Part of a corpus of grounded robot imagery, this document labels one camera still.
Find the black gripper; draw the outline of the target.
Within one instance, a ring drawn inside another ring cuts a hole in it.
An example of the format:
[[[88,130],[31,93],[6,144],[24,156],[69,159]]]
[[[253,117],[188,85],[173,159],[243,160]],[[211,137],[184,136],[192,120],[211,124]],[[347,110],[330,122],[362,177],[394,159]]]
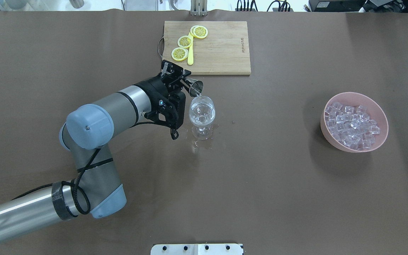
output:
[[[177,130],[183,124],[186,96],[182,92],[183,79],[191,75],[189,70],[177,71],[177,79],[161,78],[160,73],[135,84],[148,97],[150,110],[141,110],[141,116],[154,125]]]

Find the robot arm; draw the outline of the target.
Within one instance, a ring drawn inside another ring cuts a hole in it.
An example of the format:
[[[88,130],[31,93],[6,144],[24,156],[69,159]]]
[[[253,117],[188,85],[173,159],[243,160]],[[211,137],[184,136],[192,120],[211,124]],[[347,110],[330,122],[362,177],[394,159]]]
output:
[[[91,214],[103,218],[126,205],[109,142],[142,124],[165,126],[173,140],[183,123],[189,70],[167,70],[71,112],[59,140],[71,152],[77,178],[29,190],[0,205],[0,243]]]

